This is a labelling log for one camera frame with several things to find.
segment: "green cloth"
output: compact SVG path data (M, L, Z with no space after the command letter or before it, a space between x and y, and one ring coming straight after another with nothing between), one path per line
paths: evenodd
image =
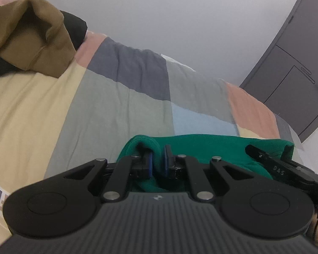
M138 154L137 146L153 151L153 177L137 182L134 190L145 192L184 191L183 183L164 179L164 146L169 144L175 155L185 154L194 156L200 163L208 164L212 156L220 156L223 160L271 178L271 175L260 163L245 153L245 147L249 144L269 153L272 157L280 159L286 145L294 146L291 142L282 139L256 139L238 136L192 134L169 137L150 137L137 135L130 139L122 149L118 161L128 155ZM292 159L293 148L288 154Z

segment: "door hinge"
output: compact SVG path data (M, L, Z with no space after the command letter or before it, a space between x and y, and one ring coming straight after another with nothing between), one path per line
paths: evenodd
M289 20L289 23L291 23L292 20L293 20L293 15L291 16L291 19Z

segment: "light blue fabric patch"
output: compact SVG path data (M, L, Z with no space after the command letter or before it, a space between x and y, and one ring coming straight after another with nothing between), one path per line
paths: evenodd
M212 134L239 136L234 124L214 116L200 114L172 103L173 128L175 135Z

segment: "ribbed gray surface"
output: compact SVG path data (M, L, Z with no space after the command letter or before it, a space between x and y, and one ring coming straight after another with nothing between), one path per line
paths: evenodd
M34 240L13 236L0 254L233 253L315 254L302 236L268 241L246 236L227 225L211 204L186 193L130 193L102 206L87 226L68 236Z

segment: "bedspread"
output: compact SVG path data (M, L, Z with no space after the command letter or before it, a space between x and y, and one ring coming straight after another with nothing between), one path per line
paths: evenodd
M88 32L59 78L0 77L0 243L5 198L97 157L115 162L137 134L281 138L311 168L297 134L237 86L150 50Z

